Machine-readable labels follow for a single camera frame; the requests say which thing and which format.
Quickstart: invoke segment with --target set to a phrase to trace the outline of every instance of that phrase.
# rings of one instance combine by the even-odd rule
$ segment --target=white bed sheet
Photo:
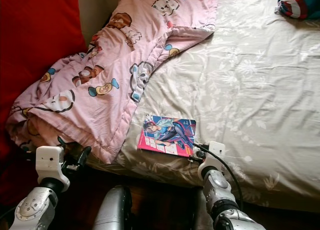
[[[197,142],[226,145],[245,201],[320,211],[320,22],[276,15],[276,5],[219,0],[214,36],[152,75],[116,164],[89,164],[201,185],[196,164],[137,150],[145,114],[195,119]]]

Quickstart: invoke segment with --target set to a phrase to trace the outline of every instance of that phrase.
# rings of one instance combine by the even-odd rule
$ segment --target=comic book cover
[[[147,115],[138,148],[178,156],[193,154],[196,121]]]

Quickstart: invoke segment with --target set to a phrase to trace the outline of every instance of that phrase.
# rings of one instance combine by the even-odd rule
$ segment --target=colorful pillow
[[[320,19],[320,0],[278,0],[276,11],[296,19]]]

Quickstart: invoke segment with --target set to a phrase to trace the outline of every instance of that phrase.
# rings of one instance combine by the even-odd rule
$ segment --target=wall
[[[86,45],[118,5],[118,0],[78,0],[81,30]]]

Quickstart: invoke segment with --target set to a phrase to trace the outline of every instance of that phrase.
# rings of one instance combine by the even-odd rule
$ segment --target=red fabric
[[[32,166],[26,172],[24,167],[28,164],[17,162],[16,153],[20,150],[5,136],[5,121],[12,103],[55,61],[83,52],[86,46],[78,0],[1,0],[0,18],[0,203],[10,204],[21,199],[13,191],[22,193],[30,189],[20,185],[22,178],[16,180],[12,176],[21,176],[23,172],[27,184],[28,172],[34,171]]]

